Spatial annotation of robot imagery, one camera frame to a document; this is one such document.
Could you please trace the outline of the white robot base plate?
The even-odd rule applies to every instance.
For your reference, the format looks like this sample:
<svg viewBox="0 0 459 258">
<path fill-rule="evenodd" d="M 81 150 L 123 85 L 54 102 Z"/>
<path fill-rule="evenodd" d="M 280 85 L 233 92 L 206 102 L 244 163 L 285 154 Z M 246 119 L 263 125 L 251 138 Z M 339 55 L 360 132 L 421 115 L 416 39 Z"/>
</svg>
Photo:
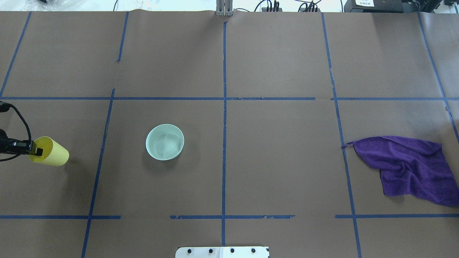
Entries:
<svg viewBox="0 0 459 258">
<path fill-rule="evenodd" d="M 182 247 L 175 253 L 176 258 L 269 258 L 269 247 Z"/>
</svg>

